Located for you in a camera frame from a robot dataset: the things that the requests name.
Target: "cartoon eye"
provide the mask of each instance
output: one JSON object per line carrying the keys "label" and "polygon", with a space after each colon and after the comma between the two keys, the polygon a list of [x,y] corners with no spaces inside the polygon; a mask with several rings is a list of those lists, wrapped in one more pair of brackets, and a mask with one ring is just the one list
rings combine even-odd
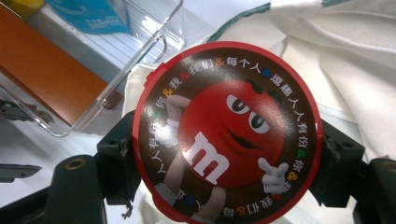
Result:
{"label": "cartoon eye", "polygon": [[249,111],[248,106],[233,95],[227,97],[227,106],[236,114],[245,114]]}
{"label": "cartoon eye", "polygon": [[256,133],[266,133],[268,130],[270,130],[268,123],[253,111],[248,117],[248,124],[250,125],[250,128]]}

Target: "cartoon mouth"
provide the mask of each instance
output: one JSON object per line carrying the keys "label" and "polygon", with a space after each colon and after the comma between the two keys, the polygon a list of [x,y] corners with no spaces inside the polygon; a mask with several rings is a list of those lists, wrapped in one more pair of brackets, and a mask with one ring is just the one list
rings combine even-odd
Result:
{"label": "cartoon mouth", "polygon": [[231,136],[233,137],[233,139],[235,140],[236,143],[238,143],[239,145],[241,145],[242,147],[248,148],[248,149],[255,149],[256,147],[253,146],[251,143],[249,143],[247,140],[240,138],[234,134],[231,133]]}

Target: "cartoon face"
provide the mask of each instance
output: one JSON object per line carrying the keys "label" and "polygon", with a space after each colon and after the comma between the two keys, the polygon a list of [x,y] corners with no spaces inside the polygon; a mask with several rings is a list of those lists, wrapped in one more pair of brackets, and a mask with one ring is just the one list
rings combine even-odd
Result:
{"label": "cartoon face", "polygon": [[264,175],[259,158],[276,163],[283,132],[282,115],[271,96],[253,82],[223,81],[191,99],[179,123],[178,143],[198,177],[238,188]]}

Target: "cartoon hand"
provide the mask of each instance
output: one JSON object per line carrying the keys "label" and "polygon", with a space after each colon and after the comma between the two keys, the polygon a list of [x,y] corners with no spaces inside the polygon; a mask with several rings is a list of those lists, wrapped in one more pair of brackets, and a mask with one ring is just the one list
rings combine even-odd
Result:
{"label": "cartoon hand", "polygon": [[278,168],[270,165],[265,158],[259,158],[259,167],[265,171],[262,184],[265,193],[280,194],[285,185],[285,173],[289,166],[283,162]]}

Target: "black object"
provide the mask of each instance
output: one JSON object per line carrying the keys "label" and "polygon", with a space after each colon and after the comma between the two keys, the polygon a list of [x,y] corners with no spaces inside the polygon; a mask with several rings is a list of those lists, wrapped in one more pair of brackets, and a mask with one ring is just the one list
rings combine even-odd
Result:
{"label": "black object", "polygon": [[[97,145],[94,157],[82,155],[61,162],[48,189],[1,208],[1,222],[106,223],[103,199],[108,204],[130,206],[140,183],[130,139],[133,118],[133,112],[127,114]],[[375,159],[364,163],[364,147],[322,122],[322,159],[310,189],[318,203],[346,207],[352,195],[358,201],[353,214],[357,224],[394,223],[396,161]]]}

